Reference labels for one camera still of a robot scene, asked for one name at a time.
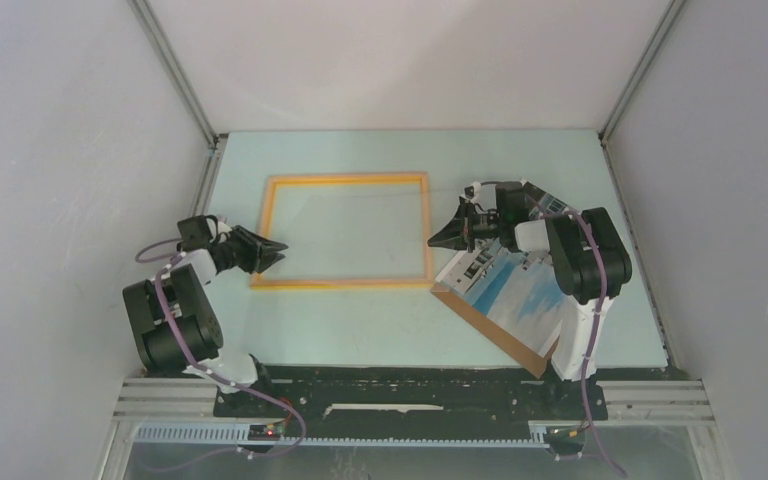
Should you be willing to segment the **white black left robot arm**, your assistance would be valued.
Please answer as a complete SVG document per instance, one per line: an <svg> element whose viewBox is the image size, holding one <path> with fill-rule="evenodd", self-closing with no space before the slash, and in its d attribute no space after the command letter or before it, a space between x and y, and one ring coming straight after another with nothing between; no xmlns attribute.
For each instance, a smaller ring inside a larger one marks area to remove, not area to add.
<svg viewBox="0 0 768 480"><path fill-rule="evenodd" d="M224 337L205 287L230 270L262 274L285 258L288 246L215 215L177 224L176 250L153 277L122 291L138 355L150 373L189 374L212 381L252 416L276 403L262 364L251 354L221 355Z"/></svg>

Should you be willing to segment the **orange wooden picture frame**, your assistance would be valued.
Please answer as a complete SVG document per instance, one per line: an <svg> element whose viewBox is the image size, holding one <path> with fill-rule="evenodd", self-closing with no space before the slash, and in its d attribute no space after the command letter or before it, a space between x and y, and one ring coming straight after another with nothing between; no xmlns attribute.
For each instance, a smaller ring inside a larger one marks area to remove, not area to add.
<svg viewBox="0 0 768 480"><path fill-rule="evenodd" d="M425 172L275 175L258 233L287 244L252 289L428 288L434 260Z"/></svg>

